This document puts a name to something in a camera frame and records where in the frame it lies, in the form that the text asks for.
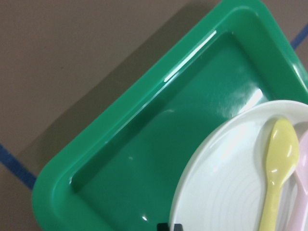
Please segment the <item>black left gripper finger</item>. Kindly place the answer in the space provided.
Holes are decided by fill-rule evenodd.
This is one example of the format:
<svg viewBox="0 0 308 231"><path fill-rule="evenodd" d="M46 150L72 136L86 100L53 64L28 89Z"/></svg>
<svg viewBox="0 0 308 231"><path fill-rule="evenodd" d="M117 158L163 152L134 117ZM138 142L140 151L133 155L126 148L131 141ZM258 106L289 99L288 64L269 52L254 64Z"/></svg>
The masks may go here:
<svg viewBox="0 0 308 231"><path fill-rule="evenodd" d="M183 231L182 224L174 224L172 227L168 223L158 223L156 226L157 231Z"/></svg>

